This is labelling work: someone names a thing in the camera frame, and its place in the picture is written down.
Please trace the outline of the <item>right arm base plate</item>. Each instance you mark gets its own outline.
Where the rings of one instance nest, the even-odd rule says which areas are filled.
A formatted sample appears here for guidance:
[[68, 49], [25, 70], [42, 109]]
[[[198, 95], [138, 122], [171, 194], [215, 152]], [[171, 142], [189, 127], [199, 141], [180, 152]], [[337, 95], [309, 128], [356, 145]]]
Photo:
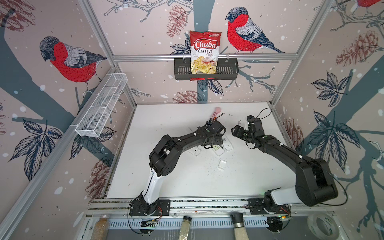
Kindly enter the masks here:
[[277, 205], [273, 200], [267, 198], [253, 198], [247, 199], [247, 209], [250, 210], [251, 215], [290, 215], [291, 209], [289, 205]]

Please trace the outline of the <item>glass jar of grains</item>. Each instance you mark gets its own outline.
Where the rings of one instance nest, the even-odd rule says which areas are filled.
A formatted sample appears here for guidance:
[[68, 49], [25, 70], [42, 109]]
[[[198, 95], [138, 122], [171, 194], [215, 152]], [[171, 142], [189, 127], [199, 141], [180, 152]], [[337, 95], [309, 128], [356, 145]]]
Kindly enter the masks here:
[[106, 240], [110, 223], [110, 215], [101, 215], [99, 221], [95, 224], [91, 240]]

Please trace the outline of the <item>clear tape roll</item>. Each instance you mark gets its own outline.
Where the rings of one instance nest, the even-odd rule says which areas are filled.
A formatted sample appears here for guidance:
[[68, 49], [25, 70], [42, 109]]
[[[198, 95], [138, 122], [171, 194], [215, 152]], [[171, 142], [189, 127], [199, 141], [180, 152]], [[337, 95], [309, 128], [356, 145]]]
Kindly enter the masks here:
[[340, 231], [335, 220], [325, 213], [314, 213], [308, 216], [307, 224], [313, 235], [319, 240], [337, 240]]

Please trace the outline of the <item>white remote control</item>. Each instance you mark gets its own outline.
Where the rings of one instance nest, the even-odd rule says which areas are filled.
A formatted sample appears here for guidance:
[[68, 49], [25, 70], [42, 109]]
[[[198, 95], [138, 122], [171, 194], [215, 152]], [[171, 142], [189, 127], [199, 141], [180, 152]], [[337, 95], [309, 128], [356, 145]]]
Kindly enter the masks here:
[[234, 149], [232, 143], [228, 140], [227, 137], [223, 137], [223, 146], [229, 152]]
[[212, 147], [212, 151], [217, 155], [217, 156], [221, 156], [225, 153], [225, 150], [224, 148], [222, 148], [221, 146], [219, 145], [216, 145], [216, 146], [213, 146]]

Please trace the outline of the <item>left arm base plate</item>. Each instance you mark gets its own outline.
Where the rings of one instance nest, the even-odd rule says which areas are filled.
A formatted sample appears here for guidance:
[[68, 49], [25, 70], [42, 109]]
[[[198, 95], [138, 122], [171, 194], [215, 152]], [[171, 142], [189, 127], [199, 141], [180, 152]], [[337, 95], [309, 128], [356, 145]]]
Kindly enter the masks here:
[[171, 201], [157, 200], [152, 204], [148, 204], [144, 199], [134, 199], [131, 202], [129, 216], [144, 217], [144, 216], [168, 216], [170, 214]]

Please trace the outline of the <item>black wall basket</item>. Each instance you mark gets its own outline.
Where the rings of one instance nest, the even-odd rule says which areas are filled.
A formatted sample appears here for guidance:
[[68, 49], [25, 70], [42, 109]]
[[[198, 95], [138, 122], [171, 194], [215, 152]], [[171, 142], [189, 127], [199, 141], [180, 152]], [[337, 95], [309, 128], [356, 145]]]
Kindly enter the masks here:
[[238, 74], [239, 66], [236, 58], [228, 60], [219, 58], [215, 74], [192, 74], [190, 59], [174, 61], [174, 75], [178, 81], [235, 80]]

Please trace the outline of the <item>slim seed bottle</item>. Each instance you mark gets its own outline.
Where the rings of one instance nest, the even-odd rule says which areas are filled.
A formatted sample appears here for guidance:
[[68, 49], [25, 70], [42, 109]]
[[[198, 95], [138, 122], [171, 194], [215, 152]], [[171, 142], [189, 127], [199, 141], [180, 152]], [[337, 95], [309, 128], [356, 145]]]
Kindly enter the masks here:
[[192, 218], [188, 216], [184, 216], [181, 224], [180, 232], [179, 232], [179, 240], [188, 239], [189, 231], [191, 229], [191, 224], [192, 224]]

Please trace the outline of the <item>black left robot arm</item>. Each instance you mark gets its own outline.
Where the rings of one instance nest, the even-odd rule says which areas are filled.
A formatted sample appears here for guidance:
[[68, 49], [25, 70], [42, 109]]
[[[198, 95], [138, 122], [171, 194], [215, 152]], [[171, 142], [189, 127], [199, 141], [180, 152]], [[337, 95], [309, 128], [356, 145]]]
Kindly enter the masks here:
[[144, 209], [156, 207], [163, 178], [175, 169], [182, 153], [198, 146], [205, 149], [221, 147], [225, 133], [226, 128], [223, 124], [217, 120], [209, 120], [187, 135], [180, 137], [164, 135], [149, 155], [149, 180], [138, 196], [141, 207]]

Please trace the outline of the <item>black-capped grain jar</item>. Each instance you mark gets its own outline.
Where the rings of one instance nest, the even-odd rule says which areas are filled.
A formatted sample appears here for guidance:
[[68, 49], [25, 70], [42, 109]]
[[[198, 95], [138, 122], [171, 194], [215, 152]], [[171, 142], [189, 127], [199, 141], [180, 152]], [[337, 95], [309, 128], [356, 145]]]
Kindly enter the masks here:
[[235, 240], [249, 240], [245, 228], [243, 213], [231, 212], [230, 216], [234, 227]]

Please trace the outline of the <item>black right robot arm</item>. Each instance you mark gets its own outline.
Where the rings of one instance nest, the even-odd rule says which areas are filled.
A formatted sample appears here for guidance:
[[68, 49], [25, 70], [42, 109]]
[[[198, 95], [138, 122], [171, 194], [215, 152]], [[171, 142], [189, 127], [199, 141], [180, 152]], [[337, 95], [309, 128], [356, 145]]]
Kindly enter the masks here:
[[249, 115], [248, 128], [235, 126], [231, 129], [234, 137], [251, 149], [258, 149], [279, 160], [296, 174], [295, 185], [291, 188], [277, 188], [265, 192], [263, 204], [267, 211], [282, 205], [304, 204], [308, 207], [335, 199], [339, 193], [328, 162], [301, 155], [281, 143], [272, 135], [266, 135], [262, 120]]

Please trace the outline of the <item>Chuba cassava chips bag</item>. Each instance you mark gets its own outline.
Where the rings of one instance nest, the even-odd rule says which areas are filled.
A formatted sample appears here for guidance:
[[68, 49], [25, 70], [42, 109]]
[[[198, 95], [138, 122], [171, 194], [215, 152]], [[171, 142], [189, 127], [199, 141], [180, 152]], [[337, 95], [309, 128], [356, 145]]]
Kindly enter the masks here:
[[216, 74], [221, 34], [190, 31], [192, 74]]

